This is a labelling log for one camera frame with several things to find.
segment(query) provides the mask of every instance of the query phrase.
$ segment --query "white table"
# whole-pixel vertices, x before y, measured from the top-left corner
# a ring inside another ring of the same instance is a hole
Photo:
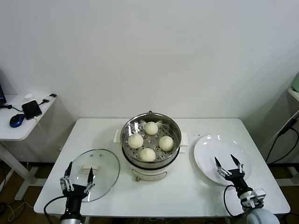
[[[47,95],[37,96],[36,100],[38,103],[41,103],[42,99],[44,99]],[[23,95],[6,95],[6,104],[12,105],[13,107],[22,110],[21,105],[26,103],[23,101]],[[39,121],[46,111],[50,108],[53,104],[55,99],[51,100],[48,103],[44,103],[40,105],[42,115],[38,116],[36,119]],[[15,196],[15,200],[21,200],[29,186],[43,186],[46,179],[36,179],[34,177],[35,173],[37,172],[38,168],[34,167],[30,171],[26,170],[22,164],[13,156],[11,153],[6,149],[5,143],[3,141],[21,141],[27,138],[27,136],[31,133],[33,128],[37,125],[35,119],[26,120],[24,119],[21,126],[12,128],[9,125],[9,121],[12,116],[23,113],[12,109],[1,108],[0,109],[0,158],[10,166],[11,170],[7,174],[6,179],[8,180],[13,172],[15,171],[19,174],[22,178],[24,178],[24,183],[20,187],[18,193]]]
[[[288,213],[290,206],[259,153],[245,126],[239,119],[174,119],[182,132],[187,132],[189,146],[179,154],[171,172],[156,182],[134,181],[120,145],[113,143],[117,129],[128,119],[79,119],[60,153],[35,205],[43,213],[45,204],[61,196],[59,178],[70,161],[85,151],[105,148],[120,160],[119,179],[103,198],[83,203],[81,214],[86,217],[226,217],[223,204],[224,187],[216,186],[197,168],[192,150],[199,135],[220,134],[234,138],[246,150],[254,167],[248,180],[252,188],[263,188],[267,196],[264,208],[275,214]],[[226,200],[233,214],[242,212],[234,189]],[[52,215],[64,213],[65,199],[47,208]]]

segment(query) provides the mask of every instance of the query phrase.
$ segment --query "computer mouse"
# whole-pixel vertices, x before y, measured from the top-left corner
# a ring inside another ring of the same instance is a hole
[[[10,119],[9,125],[11,127],[18,127],[22,124],[24,118],[25,118],[24,114],[22,113],[16,114]]]

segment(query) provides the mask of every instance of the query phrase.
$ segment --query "white plate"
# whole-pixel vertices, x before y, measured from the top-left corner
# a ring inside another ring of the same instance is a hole
[[[244,164],[245,176],[247,181],[251,174],[251,163],[244,149],[233,139],[220,135],[207,135],[198,140],[194,147],[194,158],[200,170],[212,181],[227,186],[232,184],[217,173],[215,157],[221,166],[226,169],[236,169],[234,161],[230,155],[237,158]]]

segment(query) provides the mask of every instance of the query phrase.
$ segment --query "power cord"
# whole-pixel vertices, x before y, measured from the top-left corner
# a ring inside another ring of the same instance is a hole
[[[50,216],[48,215],[48,213],[47,213],[47,211],[46,211],[46,208],[47,208],[48,205],[51,204],[53,201],[56,201],[56,200],[58,200],[58,199],[60,199],[60,198],[64,198],[64,197],[66,197],[66,196],[59,196],[59,197],[56,197],[56,198],[52,199],[52,200],[49,201],[49,202],[45,205],[45,207],[43,208],[43,212],[45,213],[45,215],[46,215],[46,217],[47,217],[47,219],[48,219],[48,221],[49,221],[50,224],[53,224],[53,223],[52,223],[52,221],[51,221],[51,219],[50,219]]]
[[[284,155],[282,158],[280,158],[280,159],[278,159],[278,160],[276,160],[276,161],[274,161],[274,162],[272,162],[272,163],[270,163],[270,164],[273,164],[273,163],[275,163],[275,162],[277,162],[277,161],[279,161],[279,160],[281,160],[281,159],[283,159],[283,158],[285,158],[288,154],[290,154],[292,151],[293,151],[293,149],[296,147],[296,145],[297,145],[297,143],[298,143],[298,136],[299,136],[299,134],[298,134],[298,132],[293,128],[293,126],[297,123],[297,118],[299,117],[299,115],[296,117],[296,118],[293,118],[295,115],[296,115],[297,113],[295,113],[293,116],[292,116],[292,118],[290,118],[289,120],[288,120],[288,122],[280,129],[280,131],[278,132],[278,134],[277,134],[277,136],[276,136],[276,138],[275,138],[275,140],[273,141],[273,144],[272,144],[272,146],[271,146],[271,148],[270,148],[270,151],[268,152],[268,155],[267,155],[267,157],[266,157],[266,162],[267,162],[267,160],[268,160],[268,158],[269,158],[269,156],[270,156],[270,154],[271,154],[271,152],[272,152],[272,150],[273,150],[273,148],[274,148],[274,146],[275,146],[275,144],[276,144],[276,141],[278,140],[278,138],[281,136],[281,135],[284,135],[288,130],[293,130],[293,131],[295,131],[296,132],[296,134],[297,134],[297,141],[296,141],[296,144],[294,145],[294,147],[290,150],[290,152],[288,152],[286,155]]]
[[[275,134],[275,135],[273,135],[273,137],[266,143],[266,144],[264,144],[263,145],[263,147],[261,148],[261,150],[262,149],[264,149],[282,130],[283,130],[283,128],[284,127],[286,127],[287,126],[287,124],[297,115],[299,113],[299,110],[297,110],[294,114],[293,114],[293,116],[291,116],[289,119],[288,119],[288,121],[283,125],[283,127]]]
[[[46,134],[45,131],[43,130],[42,126],[40,125],[40,123],[38,122],[38,120],[37,120],[36,117],[34,117],[34,120],[36,120],[36,123],[37,123],[37,125],[40,127],[40,129],[41,129],[43,135],[45,136],[45,138],[46,138],[48,141],[52,142],[52,140],[47,136],[47,134]]]
[[[53,98],[57,97],[56,94],[52,93],[49,96],[47,96],[45,99],[42,100],[42,102],[39,105],[42,105],[44,103],[50,102]]]
[[[149,218],[149,220],[150,220],[151,222],[155,222],[155,221],[158,220],[158,218]]]
[[[12,208],[12,204],[14,203],[18,203],[18,202],[23,202],[21,205],[19,205],[16,209],[13,209]],[[2,209],[0,210],[0,215],[3,215],[3,213],[6,211],[7,208],[10,208],[10,210],[12,211],[8,217],[8,224],[9,223],[13,223],[14,221],[16,221],[18,218],[21,217],[21,215],[23,214],[23,212],[25,211],[25,208],[26,208],[26,205],[30,208],[33,208],[33,206],[31,206],[30,204],[28,204],[27,202],[21,200],[21,201],[14,201],[14,202],[11,202],[10,204],[6,204],[6,203],[0,203],[2,205]],[[22,212],[17,216],[15,217],[15,213],[18,209],[20,209],[22,206],[23,207],[23,210]]]
[[[271,148],[270,148],[270,151],[268,152],[268,155],[267,155],[267,158],[266,158],[266,162],[267,162],[267,160],[269,159],[269,156],[270,156],[270,154],[271,154],[271,152],[272,152],[272,150],[273,150],[273,148],[274,148],[274,146],[275,146],[275,143],[276,143],[276,141],[277,141],[277,139],[280,137],[281,135],[280,134],[278,134],[277,136],[276,136],[276,138],[275,138],[275,140],[274,140],[274,142],[273,142],[273,144],[272,144],[272,146],[271,146]]]
[[[276,163],[276,162],[278,162],[278,161],[280,161],[280,160],[282,160],[283,158],[285,158],[285,157],[287,157],[294,149],[295,149],[295,147],[297,146],[297,144],[298,144],[298,141],[299,141],[299,133],[296,131],[296,129],[294,129],[294,128],[290,128],[292,131],[294,131],[295,133],[296,133],[296,135],[297,135],[297,139],[296,139],[296,143],[295,143],[295,145],[291,148],[291,150],[287,153],[287,154],[285,154],[283,157],[281,157],[281,158],[279,158],[278,160],[275,160],[274,162],[271,162],[271,163],[269,163],[269,164],[273,164],[273,163]]]
[[[13,107],[12,105],[2,105],[2,106],[0,106],[0,108],[7,108],[7,109],[9,109],[9,110],[10,110],[11,108],[13,108],[13,109],[15,109],[15,110],[17,110],[17,111],[19,111],[19,112],[23,112],[23,110],[21,111],[21,110],[15,108],[15,107]]]
[[[171,221],[177,219],[181,224],[184,224],[182,220],[180,220],[179,218],[172,218],[171,220],[168,220],[165,224],[170,223]]]
[[[285,223],[288,223],[287,220],[286,220],[286,218],[287,218],[288,216],[290,216],[290,215],[299,217],[299,214],[290,212],[290,213],[288,213],[288,214],[285,215]]]
[[[240,213],[239,215],[233,215],[233,214],[230,213],[230,211],[228,210],[228,207],[227,207],[227,205],[226,205],[226,201],[225,201],[225,194],[226,194],[226,191],[228,190],[229,187],[234,187],[234,188],[235,188],[234,185],[228,185],[228,186],[226,186],[226,188],[224,189],[224,192],[223,192],[223,202],[224,202],[224,207],[225,207],[226,211],[228,212],[228,214],[229,214],[230,216],[232,216],[232,217],[241,217],[241,216],[243,216],[244,213]]]

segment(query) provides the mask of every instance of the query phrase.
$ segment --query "white side table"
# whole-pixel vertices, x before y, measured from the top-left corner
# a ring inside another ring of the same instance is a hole
[[[36,99],[37,102],[40,103],[42,99],[44,99],[46,96],[47,95],[38,96]],[[5,97],[7,100],[6,104],[12,105],[13,107],[16,107],[19,110],[22,110],[21,105],[26,103],[23,101],[23,95],[6,95]],[[42,115],[36,118],[38,121],[43,117],[43,115],[50,108],[54,101],[55,99],[51,100],[48,103],[40,105]],[[13,108],[10,110],[7,108],[0,109],[0,158],[11,168],[11,170],[6,176],[6,179],[8,180],[12,176],[14,171],[24,179],[24,183],[22,184],[14,198],[15,200],[21,200],[24,197],[29,186],[42,187],[46,182],[46,179],[37,179],[34,177],[38,170],[37,167],[32,168],[30,171],[25,169],[23,165],[6,149],[5,144],[3,144],[2,142],[24,140],[31,133],[33,128],[37,125],[35,119],[24,119],[21,126],[17,128],[12,128],[9,125],[9,121],[12,116],[18,113],[22,112],[19,112]],[[4,187],[4,182],[1,183],[0,189],[2,187]]]
[[[288,89],[288,92],[299,101],[299,92],[293,91],[291,88]],[[299,173],[295,169],[295,167],[288,167],[289,172],[292,174],[292,178],[283,178],[276,179],[278,185],[280,187],[293,187],[299,186]]]

